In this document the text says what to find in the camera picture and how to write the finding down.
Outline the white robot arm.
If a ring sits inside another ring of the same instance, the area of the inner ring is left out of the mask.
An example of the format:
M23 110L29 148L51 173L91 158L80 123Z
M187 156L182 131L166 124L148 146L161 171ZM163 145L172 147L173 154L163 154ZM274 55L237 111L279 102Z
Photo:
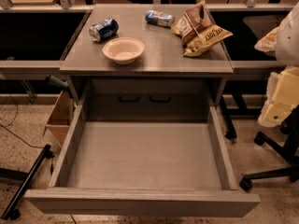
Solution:
M268 78L266 101L258 122L264 127L280 125L299 106L299 3L283 19L279 27L260 39L255 49L274 51L286 68L272 72Z

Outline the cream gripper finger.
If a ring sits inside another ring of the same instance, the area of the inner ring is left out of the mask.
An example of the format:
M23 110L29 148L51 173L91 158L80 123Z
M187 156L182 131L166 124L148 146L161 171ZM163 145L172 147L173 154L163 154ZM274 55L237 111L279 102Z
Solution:
M278 28L274 28L262 39L260 39L255 45L254 48L258 51L271 52L276 49L276 40L277 40Z

